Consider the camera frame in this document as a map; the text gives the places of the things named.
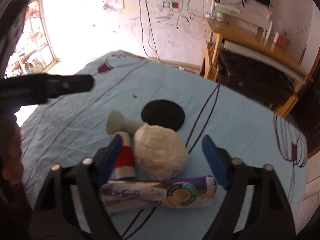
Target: blue gripper pad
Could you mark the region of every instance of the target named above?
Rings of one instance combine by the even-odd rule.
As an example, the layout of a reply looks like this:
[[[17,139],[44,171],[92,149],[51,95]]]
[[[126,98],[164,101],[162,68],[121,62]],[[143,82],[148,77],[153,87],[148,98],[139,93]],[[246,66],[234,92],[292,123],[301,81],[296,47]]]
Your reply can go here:
[[[109,180],[116,161],[122,151],[122,138],[120,135],[116,135],[111,141],[108,152],[103,157],[98,167],[98,178],[95,182],[96,186],[101,187]]]
[[[219,185],[228,190],[231,182],[228,172],[231,169],[231,157],[225,149],[215,146],[209,135],[202,139],[202,151]]]

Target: black cushion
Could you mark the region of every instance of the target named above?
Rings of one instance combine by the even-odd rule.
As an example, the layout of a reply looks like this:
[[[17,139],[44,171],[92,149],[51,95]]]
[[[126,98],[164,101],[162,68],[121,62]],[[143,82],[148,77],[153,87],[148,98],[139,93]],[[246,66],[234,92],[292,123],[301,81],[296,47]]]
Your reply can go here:
[[[219,82],[251,99],[282,105],[293,95],[289,79],[267,64],[223,48],[218,64],[221,68]]]
[[[183,125],[185,114],[178,104],[161,99],[147,103],[141,112],[141,118],[149,125],[178,131]]]

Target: electrical cord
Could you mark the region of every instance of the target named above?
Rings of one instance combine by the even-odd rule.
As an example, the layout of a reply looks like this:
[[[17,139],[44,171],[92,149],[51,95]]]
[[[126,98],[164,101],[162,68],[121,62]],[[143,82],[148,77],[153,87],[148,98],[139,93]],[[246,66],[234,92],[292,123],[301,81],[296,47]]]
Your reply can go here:
[[[143,41],[143,26],[142,26],[142,13],[141,13],[141,0],[139,0],[139,10],[140,10],[140,23],[141,23],[141,30],[142,30],[142,47],[144,50],[144,53],[149,57],[148,53],[146,52],[146,49],[144,48],[144,41]]]
[[[205,1],[205,0],[203,0],[203,3],[202,3],[202,8],[203,8],[202,17],[196,16],[194,13],[190,13],[190,11],[189,11],[189,9],[188,9],[190,0],[188,0],[188,3],[187,3],[187,11],[188,11],[188,13],[190,14],[190,21],[194,20],[195,17],[202,18],[202,20],[203,20],[203,26],[204,26],[204,36],[203,36],[203,37],[201,37],[201,38],[195,38],[195,37],[192,36],[192,34],[191,34],[191,24],[190,24],[190,21],[188,20],[188,18],[187,18],[185,15],[180,14],[180,15],[178,16],[178,20],[177,20],[177,24],[176,24],[177,31],[179,31],[179,27],[178,27],[179,19],[180,19],[180,17],[185,17],[185,19],[188,21],[188,24],[189,24],[189,34],[190,34],[190,36],[191,36],[194,40],[196,40],[196,41],[200,41],[200,40],[204,39],[204,38],[206,37],[206,35],[207,35],[207,28],[206,28],[205,22],[204,22],[204,1]]]
[[[152,26],[151,26],[151,20],[150,20],[150,13],[149,13],[149,7],[148,7],[148,0],[146,0],[146,8],[147,8],[147,12],[148,12],[149,28],[150,28],[150,30],[151,30],[151,35],[152,35],[152,39],[153,39],[153,44],[155,45],[156,55],[157,55],[157,58],[158,58],[159,62],[162,63],[162,61],[160,60],[159,54],[158,54],[158,50],[157,50],[155,38],[154,38],[154,36],[153,36],[153,31],[152,31]]]
[[[150,35],[151,35],[151,28],[149,28],[148,45],[149,45],[150,49],[152,49],[156,53],[156,50],[153,47],[151,47],[151,45],[150,45]]]
[[[194,18],[196,18],[196,17],[202,18],[202,16],[196,15],[196,14],[194,14],[194,13],[192,13],[192,12],[189,11],[190,1],[191,1],[191,0],[188,0],[188,2],[187,2],[187,11],[188,11],[188,13],[190,14],[190,20],[193,21]]]

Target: snack package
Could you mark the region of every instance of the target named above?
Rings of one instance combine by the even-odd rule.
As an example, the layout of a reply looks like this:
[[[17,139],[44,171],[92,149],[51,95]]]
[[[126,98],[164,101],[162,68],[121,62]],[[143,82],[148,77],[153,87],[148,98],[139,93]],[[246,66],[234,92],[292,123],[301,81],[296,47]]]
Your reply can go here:
[[[213,176],[161,181],[110,180],[99,190],[101,200],[109,213],[132,209],[165,206],[196,208],[213,203],[217,182]],[[73,188],[77,211],[81,202]]]

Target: bed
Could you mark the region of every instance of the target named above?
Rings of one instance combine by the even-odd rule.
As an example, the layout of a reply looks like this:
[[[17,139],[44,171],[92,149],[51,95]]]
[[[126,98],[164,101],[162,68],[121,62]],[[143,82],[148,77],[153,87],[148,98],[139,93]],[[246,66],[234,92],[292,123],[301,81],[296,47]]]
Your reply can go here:
[[[186,115],[178,135],[186,143],[189,159],[178,177],[212,174],[201,151],[200,138],[208,134],[218,147],[247,165],[272,164],[297,217],[306,182],[306,139],[285,119],[215,82],[121,50],[89,63],[79,73],[94,76],[91,92],[39,106],[21,127],[23,184],[32,207],[54,163],[76,165],[110,143],[106,120],[111,110],[141,120],[142,108],[149,101],[167,99],[179,104]],[[139,166],[137,177],[150,179]],[[252,192],[248,187],[236,231],[244,227]],[[219,187],[209,207],[133,210],[111,218],[123,239],[202,239],[225,193]],[[78,215],[83,229],[89,230],[83,214]]]

